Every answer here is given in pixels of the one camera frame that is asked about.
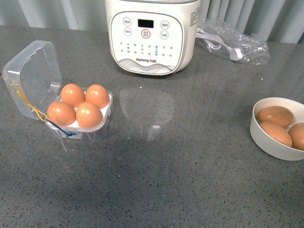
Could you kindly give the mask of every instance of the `power cord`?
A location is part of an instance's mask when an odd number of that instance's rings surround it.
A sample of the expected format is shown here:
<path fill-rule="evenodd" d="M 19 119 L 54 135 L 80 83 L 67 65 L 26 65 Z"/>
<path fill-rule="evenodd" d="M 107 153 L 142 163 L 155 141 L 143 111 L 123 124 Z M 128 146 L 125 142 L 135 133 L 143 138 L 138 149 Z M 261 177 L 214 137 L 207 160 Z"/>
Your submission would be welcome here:
<path fill-rule="evenodd" d="M 223 40 L 219 36 L 208 34 L 208 33 L 204 32 L 203 30 L 198 28 L 197 32 L 196 32 L 196 37 L 200 38 L 200 39 L 204 39 L 205 42 L 207 43 L 207 47 L 209 49 L 211 48 L 213 50 L 219 50 L 222 46 L 224 46 L 227 49 L 227 51 L 229 51 L 230 59 L 233 60 L 233 61 L 240 61 L 243 58 L 243 54 L 242 54 L 241 49 L 229 47 L 228 45 L 226 45 L 223 42 Z"/>

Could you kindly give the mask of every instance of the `red power button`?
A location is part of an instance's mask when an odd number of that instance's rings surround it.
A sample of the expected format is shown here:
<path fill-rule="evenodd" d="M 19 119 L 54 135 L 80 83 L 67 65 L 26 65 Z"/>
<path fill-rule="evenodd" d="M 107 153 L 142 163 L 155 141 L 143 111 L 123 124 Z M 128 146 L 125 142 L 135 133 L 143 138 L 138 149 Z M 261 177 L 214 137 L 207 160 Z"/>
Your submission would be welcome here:
<path fill-rule="evenodd" d="M 143 30 L 142 30 L 142 37 L 143 37 L 143 38 L 147 39 L 147 38 L 150 37 L 150 35 L 151 35 L 151 33 L 150 33 L 149 30 L 147 30 L 147 29 L 143 29 Z"/>

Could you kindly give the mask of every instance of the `plastic bag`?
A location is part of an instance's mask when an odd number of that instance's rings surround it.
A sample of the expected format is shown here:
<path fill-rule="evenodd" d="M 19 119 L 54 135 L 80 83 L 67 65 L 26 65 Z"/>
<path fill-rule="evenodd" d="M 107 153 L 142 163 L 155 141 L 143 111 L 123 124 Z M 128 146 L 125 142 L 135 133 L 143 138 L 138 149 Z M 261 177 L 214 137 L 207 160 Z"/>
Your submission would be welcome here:
<path fill-rule="evenodd" d="M 267 65 L 270 59 L 265 41 L 255 34 L 241 34 L 224 21 L 200 20 L 196 38 L 208 52 L 238 63 Z"/>

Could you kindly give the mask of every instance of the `button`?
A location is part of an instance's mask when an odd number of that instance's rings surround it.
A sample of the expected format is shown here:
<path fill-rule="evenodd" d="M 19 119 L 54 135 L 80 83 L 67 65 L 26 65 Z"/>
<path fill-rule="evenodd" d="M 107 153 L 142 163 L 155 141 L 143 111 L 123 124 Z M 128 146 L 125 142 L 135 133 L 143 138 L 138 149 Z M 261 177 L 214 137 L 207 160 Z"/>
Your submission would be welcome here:
<path fill-rule="evenodd" d="M 149 30 L 147 30 L 147 29 L 143 29 L 143 30 L 142 30 L 142 37 L 143 37 L 143 38 L 147 39 L 147 38 L 150 37 L 150 35 L 151 35 L 151 33 L 150 33 Z"/>
<path fill-rule="evenodd" d="M 131 29 L 129 29 L 129 28 L 125 28 L 124 30 L 123 30 L 123 33 L 126 35 L 126 36 L 131 36 L 132 35 L 132 30 Z"/>
<path fill-rule="evenodd" d="M 161 23 L 161 28 L 164 29 L 164 30 L 168 29 L 169 26 L 170 26 L 170 24 L 169 24 L 169 22 L 166 21 L 166 20 L 164 20 L 164 21 Z"/>
<path fill-rule="evenodd" d="M 167 32 L 167 31 L 162 31 L 161 32 L 161 38 L 162 39 L 166 39 L 166 38 L 168 38 L 169 37 L 169 33 Z"/>
<path fill-rule="evenodd" d="M 124 24 L 126 27 L 129 27 L 129 26 L 132 24 L 130 18 L 124 18 L 124 19 L 123 19 L 123 22 L 124 22 L 123 24 Z"/>

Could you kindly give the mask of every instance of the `digital display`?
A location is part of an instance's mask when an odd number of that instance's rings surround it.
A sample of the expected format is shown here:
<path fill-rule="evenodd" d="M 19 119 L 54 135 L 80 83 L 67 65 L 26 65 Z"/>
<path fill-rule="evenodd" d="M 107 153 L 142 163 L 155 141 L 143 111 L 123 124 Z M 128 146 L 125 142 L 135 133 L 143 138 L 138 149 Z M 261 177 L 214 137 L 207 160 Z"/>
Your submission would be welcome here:
<path fill-rule="evenodd" d="M 138 27 L 153 28 L 153 26 L 154 26 L 154 21 L 153 20 L 138 19 Z"/>

